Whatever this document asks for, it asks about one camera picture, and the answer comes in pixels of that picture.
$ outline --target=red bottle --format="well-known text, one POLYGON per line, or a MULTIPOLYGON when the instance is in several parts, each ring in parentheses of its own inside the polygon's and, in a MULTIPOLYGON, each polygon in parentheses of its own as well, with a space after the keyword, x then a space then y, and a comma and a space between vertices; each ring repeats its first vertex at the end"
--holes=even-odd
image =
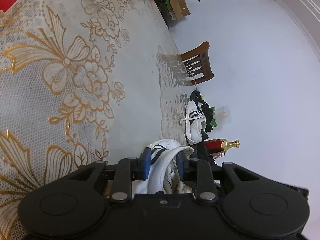
POLYGON ((226 139, 214 139, 210 141, 204 141, 204 144, 214 159, 224 156, 229 148, 240 147, 239 140, 228 142, 226 139))

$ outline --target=lace tablecloth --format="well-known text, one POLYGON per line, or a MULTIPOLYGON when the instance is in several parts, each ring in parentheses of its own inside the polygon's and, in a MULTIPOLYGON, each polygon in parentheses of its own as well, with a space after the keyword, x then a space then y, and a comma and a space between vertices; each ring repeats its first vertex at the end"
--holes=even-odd
POLYGON ((0 22, 0 238, 29 191, 186 143, 186 73, 153 0, 19 0, 0 22))

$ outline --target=chair backrest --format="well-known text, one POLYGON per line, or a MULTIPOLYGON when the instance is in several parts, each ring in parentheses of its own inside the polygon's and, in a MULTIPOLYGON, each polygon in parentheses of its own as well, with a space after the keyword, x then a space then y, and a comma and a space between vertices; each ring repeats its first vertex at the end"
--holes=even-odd
POLYGON ((189 71, 190 77, 201 74, 200 77, 196 78, 196 84, 205 82, 214 77, 208 56, 209 42, 204 41, 202 44, 186 53, 181 54, 182 61, 189 71))

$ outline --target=door frame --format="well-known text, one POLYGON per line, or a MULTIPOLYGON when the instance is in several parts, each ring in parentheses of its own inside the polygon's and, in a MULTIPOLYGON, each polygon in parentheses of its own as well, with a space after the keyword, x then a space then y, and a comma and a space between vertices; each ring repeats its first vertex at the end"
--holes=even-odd
MULTIPOLYGON (((300 1, 306 6, 306 9, 309 9, 308 4, 310 4, 310 2, 308 0, 300 0, 300 1)), ((291 17, 291 19, 302 31, 302 33, 307 38, 308 42, 310 43, 311 47, 313 48, 315 54, 317 55, 320 61, 320 47, 316 43, 316 41, 313 39, 310 32, 307 30, 304 24, 298 19, 298 17, 293 13, 293 11, 287 7, 287 5, 283 2, 283 0, 276 0, 276 2, 286 11, 286 13, 291 17)))

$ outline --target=cardboard box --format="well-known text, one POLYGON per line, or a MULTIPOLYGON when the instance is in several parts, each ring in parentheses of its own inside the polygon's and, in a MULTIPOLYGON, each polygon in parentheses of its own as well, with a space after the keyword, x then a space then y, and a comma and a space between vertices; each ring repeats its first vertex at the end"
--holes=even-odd
POLYGON ((170 0, 170 5, 177 21, 181 21, 183 17, 191 14, 189 9, 187 8, 185 0, 170 0))

